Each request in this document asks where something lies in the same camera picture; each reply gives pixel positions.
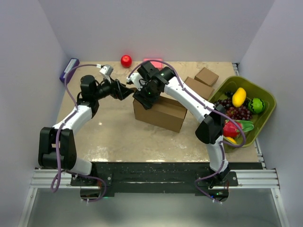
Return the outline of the large brown cardboard box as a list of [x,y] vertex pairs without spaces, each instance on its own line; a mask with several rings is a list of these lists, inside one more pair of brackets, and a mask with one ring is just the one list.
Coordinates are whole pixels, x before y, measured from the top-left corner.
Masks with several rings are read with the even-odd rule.
[[151,109],[146,110],[137,100],[133,100],[136,120],[179,133],[187,109],[177,100],[160,96]]

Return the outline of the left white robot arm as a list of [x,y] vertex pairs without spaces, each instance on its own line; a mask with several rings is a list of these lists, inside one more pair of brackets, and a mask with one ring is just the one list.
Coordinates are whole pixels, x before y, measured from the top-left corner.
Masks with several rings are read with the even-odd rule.
[[81,175],[86,185],[94,185],[98,181],[98,174],[92,170],[91,162],[77,157],[74,136],[95,116],[100,99],[111,96],[124,100],[134,93],[134,90],[112,78],[98,83],[92,75],[81,78],[80,89],[72,112],[53,127],[41,129],[38,163],[42,167],[67,170]]

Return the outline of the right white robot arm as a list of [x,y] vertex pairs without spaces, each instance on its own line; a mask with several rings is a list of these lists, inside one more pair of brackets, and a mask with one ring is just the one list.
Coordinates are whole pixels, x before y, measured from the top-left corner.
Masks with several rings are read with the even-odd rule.
[[206,145],[209,155],[210,178],[213,184],[223,185],[228,180],[229,163],[223,147],[223,127],[225,110],[206,101],[194,92],[169,65],[162,70],[153,66],[151,61],[137,65],[127,76],[127,83],[135,85],[133,97],[146,110],[151,109],[165,93],[182,104],[199,122],[196,137]]

